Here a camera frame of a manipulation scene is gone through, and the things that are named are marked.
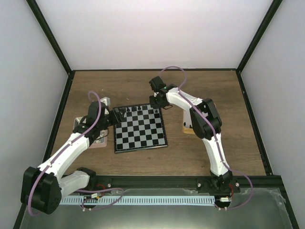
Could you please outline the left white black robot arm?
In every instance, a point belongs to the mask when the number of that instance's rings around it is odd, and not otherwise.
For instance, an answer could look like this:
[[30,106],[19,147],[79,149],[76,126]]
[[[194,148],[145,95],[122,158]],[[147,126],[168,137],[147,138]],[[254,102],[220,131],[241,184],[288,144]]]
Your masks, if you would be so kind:
[[92,102],[86,116],[76,125],[69,139],[48,160],[37,168],[29,167],[23,174],[21,197],[23,204],[32,209],[51,214],[60,201],[74,192],[90,193],[93,198],[101,195],[97,188],[96,173],[81,167],[68,176],[64,173],[74,160],[86,151],[101,137],[102,131],[107,131],[124,121],[124,111],[108,107],[108,98]]

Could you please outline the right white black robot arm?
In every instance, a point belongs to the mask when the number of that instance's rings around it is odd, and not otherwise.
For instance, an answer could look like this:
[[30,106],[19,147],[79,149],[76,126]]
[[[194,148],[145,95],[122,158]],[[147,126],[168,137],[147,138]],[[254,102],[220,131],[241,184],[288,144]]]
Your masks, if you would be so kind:
[[174,84],[166,85],[159,76],[152,78],[149,85],[154,92],[149,97],[153,108],[175,105],[183,109],[185,128],[192,129],[205,145],[210,160],[212,188],[217,192],[225,191],[233,174],[225,159],[221,143],[222,121],[213,100],[191,96]]

